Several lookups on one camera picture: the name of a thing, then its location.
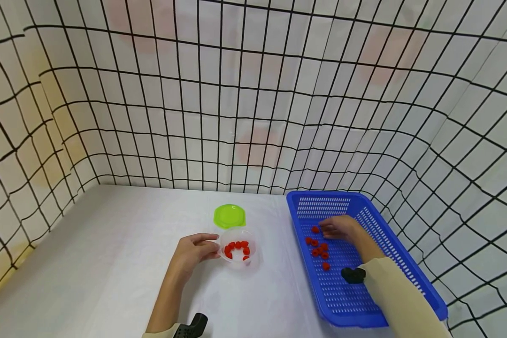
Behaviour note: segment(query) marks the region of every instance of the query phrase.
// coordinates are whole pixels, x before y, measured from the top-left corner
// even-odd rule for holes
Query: person's left hand
[[[197,264],[219,258],[219,245],[210,242],[218,237],[216,234],[201,233],[181,238],[169,263],[168,273],[175,274],[180,282],[186,283]]]

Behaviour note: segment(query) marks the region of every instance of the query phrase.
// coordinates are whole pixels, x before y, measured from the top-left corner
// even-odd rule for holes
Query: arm
[[[176,274],[168,271],[150,315],[149,324],[146,327],[147,333],[162,332],[174,326],[178,321],[183,289],[184,282],[180,281]]]
[[[161,283],[143,338],[173,337],[178,328],[176,322],[182,291],[192,277],[193,269],[202,261],[219,257],[219,245],[210,242],[214,239],[218,239],[218,235],[196,234],[180,239]]]
[[[345,239],[359,252],[366,271],[364,284],[381,308],[395,337],[449,338],[449,331],[439,321],[424,296],[402,270],[385,254],[349,216],[336,216],[320,223],[325,238]]]

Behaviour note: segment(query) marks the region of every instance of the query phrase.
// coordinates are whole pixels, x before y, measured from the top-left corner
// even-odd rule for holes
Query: clear plastic cup
[[[255,263],[257,261],[257,243],[255,236],[245,230],[244,228],[230,228],[226,230],[221,236],[220,236],[220,255],[224,260],[226,260],[229,265],[232,268],[236,269],[242,269],[251,266],[252,263]],[[248,247],[250,248],[250,254],[247,255],[250,258],[243,260],[244,253],[243,248],[241,249],[233,249],[231,251],[233,255],[233,259],[229,259],[227,256],[225,256],[225,246],[227,246],[231,242],[248,242]]]

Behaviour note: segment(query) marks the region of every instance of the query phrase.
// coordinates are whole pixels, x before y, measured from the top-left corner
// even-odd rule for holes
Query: finger
[[[325,230],[334,230],[336,229],[336,227],[334,225],[320,225],[320,228],[321,230],[325,231]]]
[[[338,234],[342,234],[342,232],[338,231],[338,230],[331,230],[331,231],[324,231],[323,232],[323,235],[338,235]]]
[[[322,227],[323,227],[324,225],[333,225],[333,224],[334,224],[334,217],[326,218],[325,220],[322,220],[319,224],[320,224]]]
[[[214,259],[217,259],[219,257],[220,257],[219,253],[208,253],[203,258],[201,258],[201,262],[207,261],[207,260],[214,260]]]
[[[342,235],[332,235],[332,234],[330,234],[330,235],[323,234],[323,237],[327,238],[327,239],[342,239],[343,238]]]
[[[204,257],[210,253],[215,253],[219,250],[219,245],[214,242],[204,241],[195,246],[198,250],[200,257]]]
[[[218,239],[218,237],[219,236],[216,234],[206,234],[204,232],[200,232],[199,234],[189,235],[185,238],[188,238],[193,244],[197,244],[200,241],[214,241],[215,239]]]

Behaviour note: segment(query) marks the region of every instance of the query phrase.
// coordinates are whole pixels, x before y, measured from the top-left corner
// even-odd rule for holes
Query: plastic container
[[[244,228],[230,228],[226,230],[222,235],[220,235],[220,255],[223,259],[225,259],[232,268],[243,269],[249,267],[252,263],[257,262],[257,246],[256,246],[256,238],[255,236],[245,230]],[[225,256],[225,246],[231,242],[248,242],[248,247],[250,248],[250,256],[247,260],[242,260],[245,256],[242,252],[242,249],[234,249],[232,250],[233,259],[229,259]]]
[[[287,202],[310,287],[322,318],[338,327],[388,326],[364,284],[348,284],[340,274],[343,268],[356,268],[362,263],[354,246],[337,239],[324,239],[322,233],[311,231],[319,221],[342,214],[354,217],[366,229],[385,255],[398,264],[424,295],[439,320],[447,318],[447,307],[438,292],[367,197],[356,192],[290,192]],[[328,243],[329,271],[322,269],[323,259],[311,256],[311,246],[306,244],[306,237]]]

